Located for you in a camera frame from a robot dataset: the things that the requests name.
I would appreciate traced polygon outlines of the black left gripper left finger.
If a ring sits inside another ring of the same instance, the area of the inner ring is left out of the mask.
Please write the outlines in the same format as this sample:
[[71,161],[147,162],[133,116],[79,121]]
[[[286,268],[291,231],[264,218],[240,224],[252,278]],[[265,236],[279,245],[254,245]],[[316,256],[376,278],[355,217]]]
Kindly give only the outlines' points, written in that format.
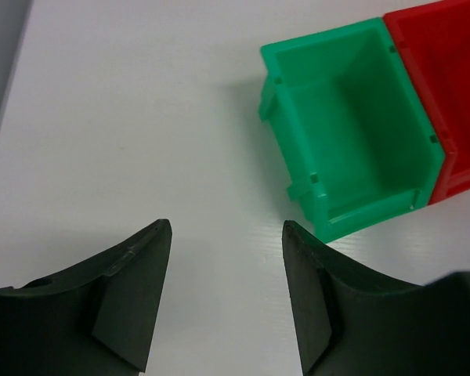
[[0,288],[0,375],[143,373],[171,244],[171,223],[158,219],[71,267]]

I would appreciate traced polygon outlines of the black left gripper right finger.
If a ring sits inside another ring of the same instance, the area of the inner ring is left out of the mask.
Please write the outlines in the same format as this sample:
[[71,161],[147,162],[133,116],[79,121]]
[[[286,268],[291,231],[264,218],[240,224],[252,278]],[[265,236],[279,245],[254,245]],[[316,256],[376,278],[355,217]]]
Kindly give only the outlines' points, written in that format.
[[470,271],[411,284],[291,220],[282,248],[303,374],[470,375]]

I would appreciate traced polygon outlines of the green plastic bin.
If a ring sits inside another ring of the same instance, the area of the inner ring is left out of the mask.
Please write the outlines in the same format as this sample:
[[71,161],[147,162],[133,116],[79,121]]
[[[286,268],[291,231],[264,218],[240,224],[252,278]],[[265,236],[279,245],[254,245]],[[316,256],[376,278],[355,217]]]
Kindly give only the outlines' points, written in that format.
[[264,45],[258,115],[328,243],[428,205],[444,152],[384,21]]

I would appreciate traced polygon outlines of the red plastic bin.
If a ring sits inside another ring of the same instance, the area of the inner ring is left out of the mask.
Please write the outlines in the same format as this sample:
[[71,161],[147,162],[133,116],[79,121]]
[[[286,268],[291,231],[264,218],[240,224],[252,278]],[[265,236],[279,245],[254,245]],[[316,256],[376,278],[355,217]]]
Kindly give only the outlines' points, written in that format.
[[445,152],[431,203],[470,190],[470,1],[383,16]]

